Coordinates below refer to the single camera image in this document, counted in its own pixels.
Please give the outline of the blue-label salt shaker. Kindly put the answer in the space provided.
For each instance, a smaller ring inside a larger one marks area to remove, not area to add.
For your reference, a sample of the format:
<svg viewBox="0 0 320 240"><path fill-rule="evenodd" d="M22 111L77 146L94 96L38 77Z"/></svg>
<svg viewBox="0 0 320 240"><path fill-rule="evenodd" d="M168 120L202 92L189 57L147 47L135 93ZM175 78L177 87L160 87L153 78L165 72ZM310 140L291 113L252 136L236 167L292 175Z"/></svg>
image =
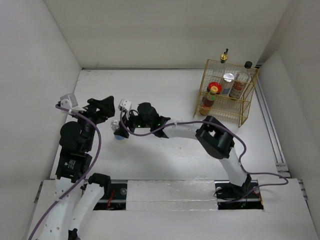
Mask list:
<svg viewBox="0 0 320 240"><path fill-rule="evenodd" d="M112 120L111 123L110 123L110 127L114 133L115 130L118 129L118 127L120 126L120 121L119 120ZM115 138L117 141L122 141L124 140L125 138Z"/></svg>

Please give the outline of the yellow-cap brown sauce bottle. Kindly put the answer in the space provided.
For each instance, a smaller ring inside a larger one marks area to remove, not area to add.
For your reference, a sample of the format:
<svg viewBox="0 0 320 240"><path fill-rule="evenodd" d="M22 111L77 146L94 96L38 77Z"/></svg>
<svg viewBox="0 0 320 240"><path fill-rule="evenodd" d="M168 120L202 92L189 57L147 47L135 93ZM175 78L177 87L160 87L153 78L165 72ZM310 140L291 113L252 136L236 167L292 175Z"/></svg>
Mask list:
<svg viewBox="0 0 320 240"><path fill-rule="evenodd" d="M210 113L211 108L214 104L216 94L218 93L218 87L212 86L209 92L205 95L205 98L202 103L202 107L199 110L199 113L203 116L206 116Z"/></svg>

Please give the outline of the red-lid sauce jar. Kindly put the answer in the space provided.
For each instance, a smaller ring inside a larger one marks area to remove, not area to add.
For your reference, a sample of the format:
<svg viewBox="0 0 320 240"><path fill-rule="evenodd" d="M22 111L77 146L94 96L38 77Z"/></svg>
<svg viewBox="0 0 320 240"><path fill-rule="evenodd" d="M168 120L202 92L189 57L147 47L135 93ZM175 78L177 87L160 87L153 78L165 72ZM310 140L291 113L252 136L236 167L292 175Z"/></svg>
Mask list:
<svg viewBox="0 0 320 240"><path fill-rule="evenodd" d="M219 94L222 90L222 86L218 82L212 81L207 86L207 92L209 92L212 87L217 87L218 89L217 94Z"/></svg>

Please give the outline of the silver-lid white shaker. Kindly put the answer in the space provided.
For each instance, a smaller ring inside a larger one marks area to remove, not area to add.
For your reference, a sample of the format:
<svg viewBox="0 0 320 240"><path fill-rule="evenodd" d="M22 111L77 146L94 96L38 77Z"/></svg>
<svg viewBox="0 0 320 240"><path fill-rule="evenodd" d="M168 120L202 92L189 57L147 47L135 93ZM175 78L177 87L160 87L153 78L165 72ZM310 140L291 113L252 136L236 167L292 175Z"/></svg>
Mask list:
<svg viewBox="0 0 320 240"><path fill-rule="evenodd" d="M235 79L235 76L232 73L227 72L223 75L223 78L220 83L221 87L222 87L222 89L221 89L222 95L227 95L229 93L229 91L233 85L234 79Z"/></svg>

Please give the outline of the glass oil dispenser bottle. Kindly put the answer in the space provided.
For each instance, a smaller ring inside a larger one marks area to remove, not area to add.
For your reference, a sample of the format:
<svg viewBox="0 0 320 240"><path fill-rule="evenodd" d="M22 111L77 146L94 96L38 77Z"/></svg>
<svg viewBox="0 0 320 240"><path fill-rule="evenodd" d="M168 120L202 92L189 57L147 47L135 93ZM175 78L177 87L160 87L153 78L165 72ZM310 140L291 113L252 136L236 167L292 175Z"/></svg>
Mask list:
<svg viewBox="0 0 320 240"><path fill-rule="evenodd" d="M224 81L231 82L233 80L233 75L227 70L228 51L229 49L226 48L223 54L220 55L218 76L222 77Z"/></svg>

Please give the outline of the black-cap vinegar bottle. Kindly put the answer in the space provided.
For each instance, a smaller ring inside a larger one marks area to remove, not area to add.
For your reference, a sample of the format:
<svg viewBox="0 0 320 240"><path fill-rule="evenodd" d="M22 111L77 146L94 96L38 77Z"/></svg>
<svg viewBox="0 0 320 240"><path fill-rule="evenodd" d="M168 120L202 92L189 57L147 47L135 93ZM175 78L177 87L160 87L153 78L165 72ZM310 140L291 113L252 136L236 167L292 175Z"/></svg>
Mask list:
<svg viewBox="0 0 320 240"><path fill-rule="evenodd" d="M251 80L250 69L252 65L253 63L251 61L246 61L244 67L237 73L229 92L230 98L240 99L248 82Z"/></svg>

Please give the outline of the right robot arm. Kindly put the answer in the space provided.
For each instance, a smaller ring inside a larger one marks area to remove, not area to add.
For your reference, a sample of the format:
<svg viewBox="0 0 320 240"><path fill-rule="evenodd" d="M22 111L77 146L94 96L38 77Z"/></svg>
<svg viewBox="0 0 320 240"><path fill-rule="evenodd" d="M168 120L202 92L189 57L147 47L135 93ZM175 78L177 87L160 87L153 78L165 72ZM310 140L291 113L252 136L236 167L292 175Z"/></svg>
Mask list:
<svg viewBox="0 0 320 240"><path fill-rule="evenodd" d="M234 198L243 197L249 192L251 176L245 172L235 150L233 133L213 116L202 121L178 121L157 113L149 103L138 105L132 110L132 103L122 99L118 109L120 120L114 135L121 138L146 137L183 138L197 140L208 155L220 161L227 173L229 188Z"/></svg>

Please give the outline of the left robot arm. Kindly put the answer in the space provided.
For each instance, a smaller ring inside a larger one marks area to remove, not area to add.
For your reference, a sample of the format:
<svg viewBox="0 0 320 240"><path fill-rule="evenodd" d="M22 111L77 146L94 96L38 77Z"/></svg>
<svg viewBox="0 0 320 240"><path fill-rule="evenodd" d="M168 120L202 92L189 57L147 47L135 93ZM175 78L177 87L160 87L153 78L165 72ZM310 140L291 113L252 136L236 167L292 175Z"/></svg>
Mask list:
<svg viewBox="0 0 320 240"><path fill-rule="evenodd" d="M98 201L107 198L112 191L108 175L93 173L88 180L85 178L102 147L97 125L115 115L114 97L90 98L85 107L79 107L75 95L67 94L55 107L76 121L67 122L60 129L61 150L55 173L54 201L28 238L32 239L44 223L38 236L40 240L79 240Z"/></svg>

